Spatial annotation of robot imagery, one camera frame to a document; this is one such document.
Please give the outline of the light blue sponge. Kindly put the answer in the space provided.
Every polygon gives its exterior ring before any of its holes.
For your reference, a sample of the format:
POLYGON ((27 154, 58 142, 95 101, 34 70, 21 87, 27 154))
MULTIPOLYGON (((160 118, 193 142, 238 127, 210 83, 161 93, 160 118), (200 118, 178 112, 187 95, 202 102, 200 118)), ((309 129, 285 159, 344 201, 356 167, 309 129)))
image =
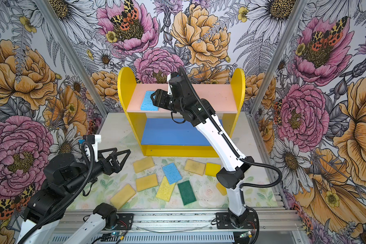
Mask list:
POLYGON ((154 93, 154 91, 146 91, 143 101, 141 103, 140 106, 140 110, 141 111, 145 111, 145 112, 156 112, 158 111, 158 107, 153 105, 153 102, 151 100, 151 96, 154 93))

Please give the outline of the green scouring sponge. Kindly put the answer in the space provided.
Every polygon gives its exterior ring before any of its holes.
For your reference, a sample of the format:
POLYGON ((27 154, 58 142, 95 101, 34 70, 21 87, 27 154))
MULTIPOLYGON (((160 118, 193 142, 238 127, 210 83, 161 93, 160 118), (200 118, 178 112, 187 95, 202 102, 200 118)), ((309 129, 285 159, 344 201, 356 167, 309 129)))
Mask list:
POLYGON ((188 205, 196 201, 196 197, 190 181, 179 183, 178 188, 183 201, 183 205, 188 205))

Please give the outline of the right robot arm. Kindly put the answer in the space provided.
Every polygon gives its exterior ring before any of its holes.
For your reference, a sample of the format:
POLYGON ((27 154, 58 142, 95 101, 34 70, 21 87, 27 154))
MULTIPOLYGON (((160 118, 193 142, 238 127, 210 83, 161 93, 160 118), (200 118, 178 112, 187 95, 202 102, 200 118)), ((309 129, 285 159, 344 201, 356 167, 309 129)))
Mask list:
POLYGON ((199 98, 185 74, 173 72, 167 76, 167 82, 168 90, 158 89, 151 95, 153 105, 169 110, 171 114, 182 115, 184 121, 191 123, 216 151, 223 164, 216 177, 227 190, 230 222, 241 228, 249 214, 239 189, 249 168, 243 162, 245 155, 231 141, 209 101, 199 98))

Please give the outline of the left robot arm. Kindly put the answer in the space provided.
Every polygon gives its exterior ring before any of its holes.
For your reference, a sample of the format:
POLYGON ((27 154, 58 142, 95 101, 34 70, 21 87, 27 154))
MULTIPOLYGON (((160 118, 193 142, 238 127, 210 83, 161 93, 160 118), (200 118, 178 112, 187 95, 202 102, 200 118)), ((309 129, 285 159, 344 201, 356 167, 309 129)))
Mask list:
POLYGON ((84 188, 93 185, 102 174, 119 173, 131 151, 116 148, 94 151, 85 147, 81 154, 83 163, 72 153, 65 153, 55 156, 44 169, 46 179, 26 206, 17 243, 48 243, 69 205, 80 194, 88 195, 84 188))

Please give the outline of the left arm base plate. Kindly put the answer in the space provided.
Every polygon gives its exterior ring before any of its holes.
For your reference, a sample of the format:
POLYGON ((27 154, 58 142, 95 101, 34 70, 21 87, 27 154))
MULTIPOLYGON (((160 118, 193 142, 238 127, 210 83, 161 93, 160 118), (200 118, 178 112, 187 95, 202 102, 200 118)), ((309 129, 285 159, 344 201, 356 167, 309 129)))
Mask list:
POLYGON ((102 226, 98 227, 99 231, 129 231, 133 224, 132 213, 111 213, 109 215, 101 216, 102 226))

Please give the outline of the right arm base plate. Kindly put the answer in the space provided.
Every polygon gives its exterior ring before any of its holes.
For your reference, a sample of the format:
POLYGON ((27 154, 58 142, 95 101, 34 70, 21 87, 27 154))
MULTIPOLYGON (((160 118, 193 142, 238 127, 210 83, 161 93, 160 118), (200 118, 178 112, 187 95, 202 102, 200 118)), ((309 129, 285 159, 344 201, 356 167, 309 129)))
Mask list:
POLYGON ((232 212, 217 212, 216 226, 218 229, 257 229, 258 217, 253 212, 241 216, 232 212))

